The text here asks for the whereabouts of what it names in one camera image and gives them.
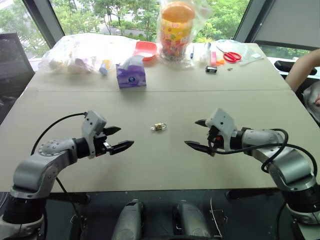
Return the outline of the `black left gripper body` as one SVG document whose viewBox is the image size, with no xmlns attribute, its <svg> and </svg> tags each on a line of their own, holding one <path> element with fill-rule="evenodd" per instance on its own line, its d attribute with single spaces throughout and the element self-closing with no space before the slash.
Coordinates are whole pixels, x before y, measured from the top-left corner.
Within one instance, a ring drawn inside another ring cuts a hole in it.
<svg viewBox="0 0 320 240">
<path fill-rule="evenodd" d="M 93 138 L 93 144 L 94 144 L 94 150 L 95 150 L 95 156 L 99 157 L 101 155 L 104 155 L 106 153 L 109 153 L 110 155 L 113 155 L 113 148 L 111 145 L 107 143 L 107 136 L 101 132 L 99 134 L 96 134 Z"/>
</svg>

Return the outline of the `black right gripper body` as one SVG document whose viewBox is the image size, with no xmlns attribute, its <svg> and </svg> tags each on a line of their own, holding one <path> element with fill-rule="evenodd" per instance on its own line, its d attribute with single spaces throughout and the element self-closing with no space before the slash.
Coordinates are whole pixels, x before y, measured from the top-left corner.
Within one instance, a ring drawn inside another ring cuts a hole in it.
<svg viewBox="0 0 320 240">
<path fill-rule="evenodd" d="M 212 126 L 208 131 L 208 154 L 212 157 L 215 156 L 216 150 L 222 149 L 222 137 L 220 131 Z"/>
</svg>

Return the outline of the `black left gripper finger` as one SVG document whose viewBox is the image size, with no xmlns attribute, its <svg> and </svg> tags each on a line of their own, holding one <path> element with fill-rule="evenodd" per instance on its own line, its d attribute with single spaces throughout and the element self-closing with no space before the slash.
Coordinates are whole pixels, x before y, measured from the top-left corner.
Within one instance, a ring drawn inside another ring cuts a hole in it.
<svg viewBox="0 0 320 240">
<path fill-rule="evenodd" d="M 118 131 L 120 131 L 121 128 L 120 127 L 117 127 L 117 126 L 108 126 L 106 128 L 103 129 L 103 133 L 106 135 L 106 136 L 110 136 L 110 135 L 113 135 L 115 133 L 117 133 Z"/>
<path fill-rule="evenodd" d="M 125 140 L 116 145 L 111 146 L 109 154 L 116 155 L 130 148 L 135 142 L 133 140 Z"/>
</svg>

